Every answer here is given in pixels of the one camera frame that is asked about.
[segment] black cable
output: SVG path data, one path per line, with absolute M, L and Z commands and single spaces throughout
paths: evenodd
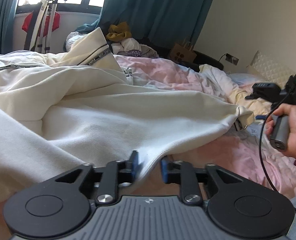
M 218 60 L 218 62 L 220 62 L 220 60 L 222 59 L 222 57 L 224 57 L 224 56 L 226 56 L 227 55 L 227 53 L 225 53 L 224 55 L 222 55 L 221 57 L 220 57 L 220 59 Z
M 264 173 L 265 173 L 265 176 L 266 176 L 266 178 L 267 178 L 267 180 L 268 180 L 268 183 L 270 184 L 270 186 L 272 187 L 272 189 L 275 190 L 275 191 L 277 191 L 277 192 L 278 192 L 278 190 L 276 189 L 276 187 L 275 187 L 274 184 L 272 183 L 270 177 L 268 176 L 268 173 L 267 173 L 266 168 L 265 168 L 265 165 L 264 165 L 263 156 L 261 155 L 261 139 L 262 139 L 262 136 L 263 136 L 265 123 L 266 123 L 268 117 L 269 117 L 269 116 L 270 116 L 270 115 L 271 115 L 271 114 L 272 114 L 277 108 L 279 108 L 279 106 L 280 106 L 282 103 L 285 102 L 286 98 L 290 95 L 290 93 L 293 92 L 293 89 L 291 89 L 291 91 L 289 91 L 289 92 L 287 93 L 287 95 L 284 97 L 284 99 L 281 100 L 281 101 L 278 103 L 278 105 L 277 105 L 273 110 L 271 110 L 271 111 L 269 112 L 269 114 L 266 116 L 266 118 L 264 119 L 264 122 L 263 122 L 263 126 L 261 127 L 261 133 L 260 133 L 260 136 L 259 136 L 259 159 L 261 160 L 261 166 L 262 166 L 263 171 L 264 171 Z

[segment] human hand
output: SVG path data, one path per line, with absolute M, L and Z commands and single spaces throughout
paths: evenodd
M 274 112 L 274 115 L 286 114 L 289 116 L 289 137 L 287 141 L 287 150 L 281 151 L 287 157 L 293 157 L 296 159 L 296 106 L 281 104 Z M 265 133 L 269 137 L 273 132 L 274 120 L 272 116 L 269 116 L 266 122 Z

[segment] wall socket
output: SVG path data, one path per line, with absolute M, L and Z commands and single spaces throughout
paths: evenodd
M 228 62 L 230 62 L 230 63 L 236 65 L 236 66 L 237 66 L 237 63 L 238 63 L 238 61 L 239 61 L 238 58 L 236 58 L 236 57 L 234 57 L 234 56 L 232 56 L 232 55 L 230 55 L 230 54 L 228 54 L 228 53 L 226 54 L 226 60 L 227 60 Z

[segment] screw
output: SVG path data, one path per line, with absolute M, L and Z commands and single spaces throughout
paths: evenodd
M 100 203 L 110 203 L 113 198 L 111 195 L 108 195 L 108 194 L 103 194 L 103 195 L 100 195 L 97 197 L 97 200 L 100 202 Z
M 198 201 L 200 201 L 200 196 L 198 195 L 187 195 L 185 197 L 185 200 L 189 203 L 197 203 Z

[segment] wall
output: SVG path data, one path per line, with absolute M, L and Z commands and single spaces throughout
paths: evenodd
M 70 32 L 84 23 L 93 23 L 99 15 L 76 12 L 58 12 L 60 14 L 60 27 L 51 34 L 50 52 L 63 52 L 63 44 Z M 13 50 L 23 49 L 27 33 L 22 30 L 22 24 L 28 13 L 17 14 L 13 26 Z
M 257 50 L 296 71 L 296 0 L 213 0 L 194 49 L 239 58 L 224 71 L 246 72 Z

